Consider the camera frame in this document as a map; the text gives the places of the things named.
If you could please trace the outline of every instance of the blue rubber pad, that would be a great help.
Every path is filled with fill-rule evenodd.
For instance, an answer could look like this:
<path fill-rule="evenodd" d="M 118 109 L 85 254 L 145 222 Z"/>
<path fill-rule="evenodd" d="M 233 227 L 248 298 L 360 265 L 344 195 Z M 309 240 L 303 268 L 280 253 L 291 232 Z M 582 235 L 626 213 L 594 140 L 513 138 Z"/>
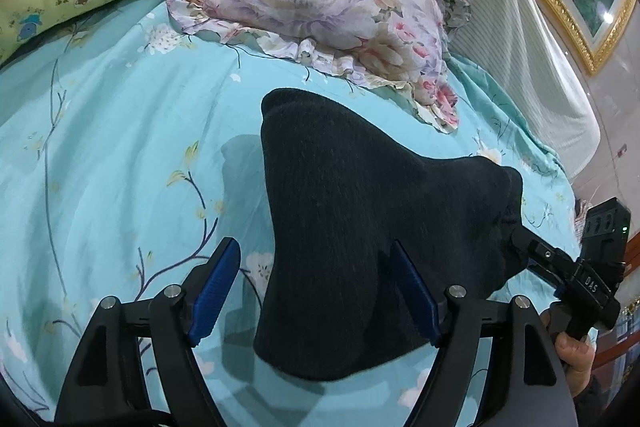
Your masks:
<path fill-rule="evenodd" d="M 432 344 L 439 344 L 442 332 L 436 301 L 398 241 L 391 246 L 390 264 L 418 333 Z"/>
<path fill-rule="evenodd" d="M 232 239 L 193 303 L 191 328 L 187 338 L 191 347 L 211 334 L 222 305 L 240 268 L 240 245 Z"/>

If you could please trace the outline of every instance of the black garment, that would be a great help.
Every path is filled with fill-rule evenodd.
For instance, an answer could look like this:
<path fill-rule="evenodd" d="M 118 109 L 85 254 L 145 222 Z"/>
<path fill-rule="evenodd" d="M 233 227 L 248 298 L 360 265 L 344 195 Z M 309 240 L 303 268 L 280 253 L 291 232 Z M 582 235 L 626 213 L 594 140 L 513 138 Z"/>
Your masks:
<path fill-rule="evenodd" d="M 387 267 L 395 239 L 443 288 L 461 284 L 476 298 L 526 267 L 508 246 L 521 223 L 516 170 L 424 158 L 303 90 L 270 92 L 262 114 L 275 237 L 254 341 L 265 362 L 335 380 L 423 345 Z"/>
<path fill-rule="evenodd" d="M 599 418 L 604 409 L 604 401 L 602 388 L 596 377 L 591 377 L 585 390 L 574 398 L 574 404 L 579 427 L 590 427 Z"/>

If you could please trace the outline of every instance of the teal fabric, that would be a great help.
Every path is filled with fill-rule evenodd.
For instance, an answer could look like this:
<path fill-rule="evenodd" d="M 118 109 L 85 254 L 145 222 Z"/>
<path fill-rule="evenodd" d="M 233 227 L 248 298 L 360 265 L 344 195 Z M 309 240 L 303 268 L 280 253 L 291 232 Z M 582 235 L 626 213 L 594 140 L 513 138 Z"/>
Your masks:
<path fill-rule="evenodd" d="M 480 152 L 515 167 L 524 179 L 523 222 L 578 254 L 574 197 L 556 154 L 468 60 L 449 63 L 461 122 L 446 135 L 416 120 L 389 90 L 370 92 L 248 48 L 190 39 L 169 24 L 164 0 L 124 0 L 48 34 L 0 71 L 0 367 L 44 418 L 52 419 L 100 298 L 151 297 L 181 282 L 229 235 L 241 246 L 243 272 L 213 334 L 196 349 L 228 425 L 403 425 L 433 347 L 332 383 L 288 378 L 252 350 L 266 286 L 260 270 L 273 256 L 260 101 L 276 87 L 336 100 L 421 155 Z M 516 294 L 539 312 L 552 301 L 551 288 L 529 273 L 494 298 Z M 147 344 L 149 392 L 162 409 Z M 461 426 L 476 413 L 488 350 L 482 343 Z"/>

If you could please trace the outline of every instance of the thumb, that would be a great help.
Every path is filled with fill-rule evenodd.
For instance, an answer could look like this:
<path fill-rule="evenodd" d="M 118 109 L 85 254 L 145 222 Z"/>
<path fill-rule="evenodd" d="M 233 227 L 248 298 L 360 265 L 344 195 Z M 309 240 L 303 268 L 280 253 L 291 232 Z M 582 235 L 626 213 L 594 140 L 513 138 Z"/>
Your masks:
<path fill-rule="evenodd" d="M 591 343 L 577 341 L 563 331 L 556 338 L 556 351 L 558 356 L 569 364 L 573 371 L 587 374 L 591 372 L 593 359 L 596 355 Z"/>

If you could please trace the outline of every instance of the silver bolt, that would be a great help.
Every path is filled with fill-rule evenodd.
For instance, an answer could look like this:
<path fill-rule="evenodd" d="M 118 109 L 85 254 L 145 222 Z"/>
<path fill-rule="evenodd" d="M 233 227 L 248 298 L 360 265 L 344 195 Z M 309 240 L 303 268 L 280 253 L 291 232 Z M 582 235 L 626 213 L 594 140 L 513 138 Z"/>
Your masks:
<path fill-rule="evenodd" d="M 516 306 L 518 308 L 522 308 L 526 310 L 529 306 L 531 306 L 531 301 L 527 299 L 524 295 L 516 296 Z"/>
<path fill-rule="evenodd" d="M 453 286 L 449 286 L 449 293 L 456 299 L 462 299 L 466 295 L 466 290 L 464 286 L 454 284 Z"/>
<path fill-rule="evenodd" d="M 116 298 L 113 296 L 105 297 L 100 301 L 100 308 L 110 310 L 116 305 Z"/>
<path fill-rule="evenodd" d="M 180 295 L 181 291 L 182 288 L 180 288 L 179 284 L 170 284 L 164 289 L 164 295 L 166 297 L 169 297 L 170 299 L 173 299 L 174 297 Z"/>

